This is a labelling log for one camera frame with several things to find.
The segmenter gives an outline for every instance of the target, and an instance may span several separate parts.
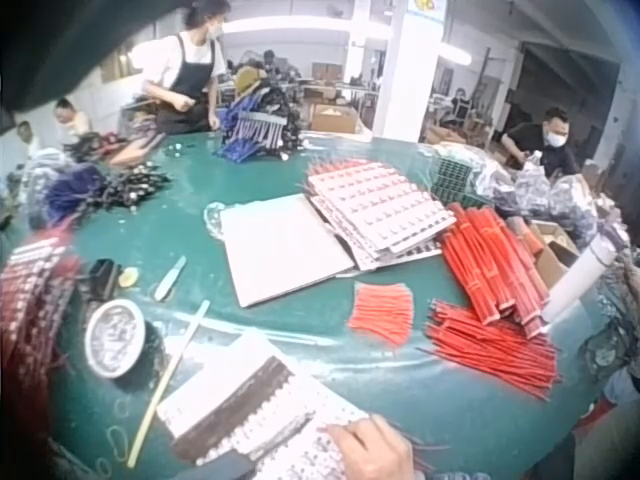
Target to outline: knife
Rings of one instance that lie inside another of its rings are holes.
[[[178,280],[180,272],[182,272],[182,269],[186,264],[187,257],[180,257],[180,260],[178,260],[174,267],[169,270],[169,273],[165,275],[165,277],[158,285],[158,288],[156,288],[156,293],[154,293],[153,295],[153,298],[156,302],[161,302],[167,297],[167,295],[169,295],[169,292],[173,288],[173,285],[176,283],[176,280]]]

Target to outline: finger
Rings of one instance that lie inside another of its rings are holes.
[[[367,452],[379,454],[389,450],[389,445],[371,418],[350,423],[346,429],[360,439]]]
[[[371,415],[371,421],[378,428],[382,437],[387,441],[389,446],[397,453],[406,455],[407,449],[411,449],[411,444],[396,429],[394,429],[384,417],[380,415]]]
[[[366,454],[363,445],[346,428],[338,425],[327,425],[327,434],[331,437],[343,457],[362,458]]]

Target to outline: ceiling light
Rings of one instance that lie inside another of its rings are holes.
[[[352,22],[339,18],[314,17],[311,15],[274,15],[271,17],[246,18],[222,25],[225,34],[257,32],[260,30],[331,30],[365,35],[368,38],[389,40],[391,29],[377,22]]]
[[[334,32],[348,32],[352,35],[363,36],[369,39],[390,40],[393,30],[389,25],[377,22],[353,22],[351,20],[341,20],[328,17],[313,17],[310,15],[283,15],[273,17],[247,18],[227,22],[222,26],[225,34],[235,34],[244,32],[256,32],[264,30],[331,30]],[[161,52],[158,51],[159,40],[143,42],[131,50],[129,57],[134,68],[144,68],[145,65],[153,62],[155,57]],[[457,47],[440,44],[439,55],[460,65],[470,65],[471,55]]]
[[[439,55],[442,58],[450,60],[454,63],[459,63],[460,65],[470,65],[471,64],[471,55],[469,55],[464,50],[454,47],[453,45],[448,45],[446,43],[440,44],[440,52]]]

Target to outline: white tube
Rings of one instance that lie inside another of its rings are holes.
[[[551,298],[542,311],[542,318],[548,323],[554,322],[596,283],[613,263],[616,255],[613,243],[601,234],[596,235],[576,263],[551,289]]]

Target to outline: white shirt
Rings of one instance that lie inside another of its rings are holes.
[[[184,61],[186,63],[211,63],[211,42],[207,40],[204,45],[194,45],[187,32],[180,32],[184,44]],[[213,41],[216,49],[216,60],[211,72],[211,78],[216,78],[227,71],[227,62],[222,55],[222,48],[217,40]],[[182,50],[180,42],[175,35],[165,37],[158,41],[155,47],[157,56],[145,67],[142,76],[145,80],[157,83],[163,88],[169,89],[178,78],[182,65]]]
[[[27,155],[29,158],[33,158],[40,150],[42,150],[42,144],[40,143],[40,139],[34,135],[31,137],[31,143],[27,145]]]
[[[76,143],[80,135],[91,131],[91,120],[84,112],[76,112],[76,116],[69,123],[58,123],[58,141],[62,145]]]

